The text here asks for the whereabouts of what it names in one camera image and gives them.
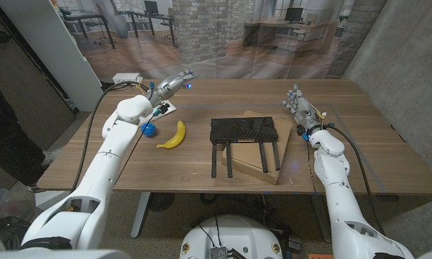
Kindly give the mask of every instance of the yellow banana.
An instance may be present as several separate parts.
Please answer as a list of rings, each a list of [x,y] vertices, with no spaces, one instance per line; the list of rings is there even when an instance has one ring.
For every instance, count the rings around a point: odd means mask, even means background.
[[[183,122],[178,121],[178,131],[175,133],[174,137],[168,140],[165,144],[157,145],[157,148],[166,147],[167,149],[177,147],[185,136],[185,125]]]

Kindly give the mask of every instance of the black pants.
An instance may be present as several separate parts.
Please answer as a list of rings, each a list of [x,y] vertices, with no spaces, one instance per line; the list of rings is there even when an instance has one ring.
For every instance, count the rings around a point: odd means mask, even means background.
[[[19,126],[13,109],[0,92],[0,167],[28,186],[45,172],[40,165],[44,159],[42,149]]]

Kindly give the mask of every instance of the blue ball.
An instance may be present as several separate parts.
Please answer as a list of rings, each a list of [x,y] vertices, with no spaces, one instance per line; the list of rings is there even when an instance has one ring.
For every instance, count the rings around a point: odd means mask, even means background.
[[[145,128],[145,125],[143,124],[141,127],[141,131],[144,133],[144,135],[148,136],[148,137],[153,137],[155,135],[155,133],[157,132],[157,128],[155,125],[153,125],[152,123],[149,123],[147,125],[147,128]]]

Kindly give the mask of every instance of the office backdrop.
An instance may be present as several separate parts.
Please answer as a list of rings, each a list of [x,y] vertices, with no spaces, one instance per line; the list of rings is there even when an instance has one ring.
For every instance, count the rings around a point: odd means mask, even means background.
[[[69,11],[68,17],[105,17],[106,22],[65,21],[101,79],[129,72],[164,78],[189,68],[201,78],[324,78],[354,0],[157,0],[147,7],[143,0],[53,3],[59,13]],[[146,8],[157,14],[141,16]]]

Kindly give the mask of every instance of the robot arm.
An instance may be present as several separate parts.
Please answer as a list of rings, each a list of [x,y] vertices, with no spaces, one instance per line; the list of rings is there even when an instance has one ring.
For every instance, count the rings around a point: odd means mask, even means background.
[[[314,169],[326,190],[335,259],[413,259],[404,245],[380,234],[364,219],[348,180],[350,164],[344,144],[319,122],[326,114],[302,96],[297,84],[288,98],[283,104],[294,115],[298,131],[317,148]]]
[[[88,167],[78,188],[36,218],[22,241],[22,249],[97,248],[107,220],[110,197],[119,177],[121,161],[139,131],[139,118],[147,117],[185,83],[198,77],[192,71],[170,76],[157,87],[153,99],[135,96],[120,101],[107,119],[104,143]],[[163,109],[158,109],[157,116]]]

